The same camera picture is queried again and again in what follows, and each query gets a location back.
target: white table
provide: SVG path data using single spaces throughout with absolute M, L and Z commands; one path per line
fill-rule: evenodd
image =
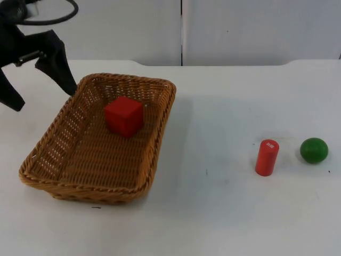
M 59 201 L 18 169 L 68 98 L 34 69 L 4 68 L 26 105 L 0 106 L 3 255 L 341 254 L 341 62 L 277 67 L 146 67 L 70 61 L 76 81 L 110 72 L 169 79 L 176 100 L 149 196 L 125 206 Z M 298 157 L 323 138 L 319 165 Z M 261 140 L 280 144 L 274 173 L 254 172 Z

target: red cube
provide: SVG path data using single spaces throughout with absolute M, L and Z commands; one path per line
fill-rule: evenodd
M 133 136 L 143 126 L 143 105 L 136 100 L 118 97 L 104 113 L 108 129 L 124 137 Z

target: red cylinder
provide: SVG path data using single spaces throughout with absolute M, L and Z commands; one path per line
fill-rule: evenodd
M 259 147 L 256 172 L 261 176 L 270 176 L 275 166 L 279 145 L 274 140 L 263 140 Z

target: black cable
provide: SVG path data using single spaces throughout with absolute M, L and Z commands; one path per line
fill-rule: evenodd
M 11 19 L 7 19 L 3 15 L 0 15 L 0 22 L 6 23 L 6 24 L 12 24 L 12 25 L 25 25 L 25 26 L 47 26 L 47 25 L 59 24 L 59 23 L 62 23 L 62 22 L 65 22 L 65 21 L 71 19 L 79 11 L 78 4 L 74 0 L 66 0 L 66 1 L 73 5 L 74 10 L 71 13 L 69 13 L 68 15 L 60 17 L 58 19 L 54 19 L 54 20 L 11 20 Z

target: white label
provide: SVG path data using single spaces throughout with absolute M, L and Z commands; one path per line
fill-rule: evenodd
M 274 145 L 271 144 L 270 142 L 268 142 L 266 145 L 269 146 L 270 148 L 274 148 Z

